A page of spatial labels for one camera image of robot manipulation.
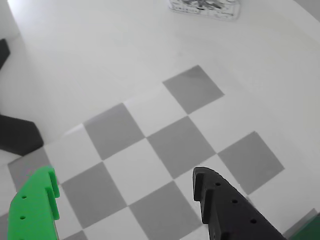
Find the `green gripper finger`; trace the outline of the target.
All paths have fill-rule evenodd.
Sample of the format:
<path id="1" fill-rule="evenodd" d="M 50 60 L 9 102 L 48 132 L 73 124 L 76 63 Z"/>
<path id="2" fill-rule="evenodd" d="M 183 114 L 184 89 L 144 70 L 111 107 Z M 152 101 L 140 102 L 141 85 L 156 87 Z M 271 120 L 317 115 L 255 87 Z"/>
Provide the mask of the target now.
<path id="1" fill-rule="evenodd" d="M 55 170 L 37 169 L 10 203 L 9 240 L 58 240 L 55 221 L 60 219 L 56 199 L 60 197 Z"/>

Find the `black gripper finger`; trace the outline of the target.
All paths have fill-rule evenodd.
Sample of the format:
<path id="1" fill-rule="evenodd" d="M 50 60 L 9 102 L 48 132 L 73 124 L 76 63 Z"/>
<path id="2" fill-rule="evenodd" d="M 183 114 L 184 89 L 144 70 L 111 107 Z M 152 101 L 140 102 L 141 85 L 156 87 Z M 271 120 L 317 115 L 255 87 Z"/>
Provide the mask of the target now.
<path id="1" fill-rule="evenodd" d="M 285 237 L 225 178 L 208 167 L 193 169 L 193 199 L 211 240 L 284 240 Z"/>

